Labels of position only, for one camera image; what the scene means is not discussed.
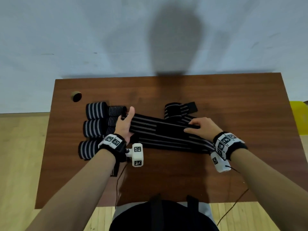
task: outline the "wall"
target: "wall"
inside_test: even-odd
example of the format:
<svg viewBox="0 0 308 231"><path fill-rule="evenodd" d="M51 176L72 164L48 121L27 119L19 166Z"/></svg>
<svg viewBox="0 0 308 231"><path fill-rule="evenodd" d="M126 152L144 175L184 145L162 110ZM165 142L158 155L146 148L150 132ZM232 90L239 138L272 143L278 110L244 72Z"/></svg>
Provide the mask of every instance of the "wall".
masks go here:
<svg viewBox="0 0 308 231"><path fill-rule="evenodd" d="M0 0L0 113L48 112L54 80L282 72L308 100L308 0Z"/></svg>

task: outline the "wooden floor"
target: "wooden floor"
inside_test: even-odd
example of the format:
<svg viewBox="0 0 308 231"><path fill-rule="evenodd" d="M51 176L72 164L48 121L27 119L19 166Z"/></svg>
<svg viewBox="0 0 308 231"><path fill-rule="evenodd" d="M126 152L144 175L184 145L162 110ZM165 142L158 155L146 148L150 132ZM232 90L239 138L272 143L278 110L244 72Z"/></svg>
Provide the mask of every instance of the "wooden floor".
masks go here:
<svg viewBox="0 0 308 231"><path fill-rule="evenodd" d="M34 209L49 113L0 115L0 230L25 230ZM301 136L308 152L308 136ZM211 204L216 222L233 203ZM109 230L114 207L96 208L85 230ZM221 231L278 230L257 202L238 203L221 221Z"/></svg>

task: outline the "table top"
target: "table top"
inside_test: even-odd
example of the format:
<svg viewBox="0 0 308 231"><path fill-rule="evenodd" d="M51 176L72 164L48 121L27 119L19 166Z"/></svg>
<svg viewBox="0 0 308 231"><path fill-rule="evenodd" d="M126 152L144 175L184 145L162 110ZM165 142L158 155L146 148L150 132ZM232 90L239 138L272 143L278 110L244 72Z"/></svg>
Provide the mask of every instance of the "table top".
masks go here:
<svg viewBox="0 0 308 231"><path fill-rule="evenodd" d="M74 91L82 93L76 103L71 100ZM307 161L280 73L60 79L52 97L35 208L42 208L87 163L79 159L78 144L85 140L86 104L98 101L134 106L136 113L157 118L164 117L167 103L194 101L198 112L192 116L210 117L308 190ZM114 206L116 181L110 178L98 206ZM148 201L158 193L177 202L186 201L187 194L202 202L234 202L247 188L236 171L218 173L209 155L148 148L144 165L134 168L130 163L119 185L118 205ZM249 191L241 201L256 198Z"/></svg>

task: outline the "gray shorts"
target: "gray shorts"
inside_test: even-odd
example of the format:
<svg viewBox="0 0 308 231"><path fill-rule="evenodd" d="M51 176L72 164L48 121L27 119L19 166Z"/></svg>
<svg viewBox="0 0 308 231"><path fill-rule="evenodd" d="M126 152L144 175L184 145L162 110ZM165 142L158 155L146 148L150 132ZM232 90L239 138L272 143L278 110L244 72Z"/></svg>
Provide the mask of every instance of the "gray shorts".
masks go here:
<svg viewBox="0 0 308 231"><path fill-rule="evenodd" d="M129 203L129 204L124 204L122 206L117 206L116 209L115 209L115 213L113 215L112 220L114 220L114 218L116 218L122 212L125 212L127 209L129 209L133 206L136 206L138 204L143 204L143 203L145 203L145 202ZM181 204L181 205L187 207L187 202L178 202L178 204ZM199 202L199 212L206 215L208 218L210 218L214 222L214 224L216 224L215 221L214 221L212 211L211 211L211 207L210 207L209 204Z"/></svg>

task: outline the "wire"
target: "wire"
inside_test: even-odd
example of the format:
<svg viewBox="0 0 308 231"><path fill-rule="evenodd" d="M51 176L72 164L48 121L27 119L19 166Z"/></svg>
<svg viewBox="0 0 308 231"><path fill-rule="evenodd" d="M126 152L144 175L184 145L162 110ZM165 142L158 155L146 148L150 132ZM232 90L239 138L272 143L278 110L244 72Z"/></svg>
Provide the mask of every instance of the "wire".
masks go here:
<svg viewBox="0 0 308 231"><path fill-rule="evenodd" d="M231 211L231 209L233 209L233 207L236 205L236 203L244 196L244 194L248 191L249 189L245 190L244 193L242 193L242 195L235 201L235 203L233 204L233 206L223 215L222 218L220 218L220 220L217 223L217 226L219 225L219 223L221 222L221 220L228 214L229 211Z"/></svg>
<svg viewBox="0 0 308 231"><path fill-rule="evenodd" d="M117 181L116 181L116 200L115 200L116 202L115 202L115 207L116 207L116 204L118 203L118 183L119 183L119 179L120 179L120 177L122 176L122 173L124 172L126 166L127 166L127 163L126 163L126 165L124 166L124 168L122 169L122 172L121 172L120 176L118 177L118 179L117 179Z"/></svg>
<svg viewBox="0 0 308 231"><path fill-rule="evenodd" d="M239 171L237 171L236 169L232 168L231 166L228 166L228 165L225 165L225 167L229 167L233 170L235 170L236 172L240 173ZM239 202L239 200L244 196L244 194L246 194L246 192L248 191L249 189L245 190L244 193L241 194L241 196L235 201L235 203L233 204L233 206L223 215L222 218L220 218L220 220L218 221L217 223L217 226L219 225L219 223L221 222L221 220L228 214L229 211L231 211L233 209L233 207L237 204L237 202Z"/></svg>

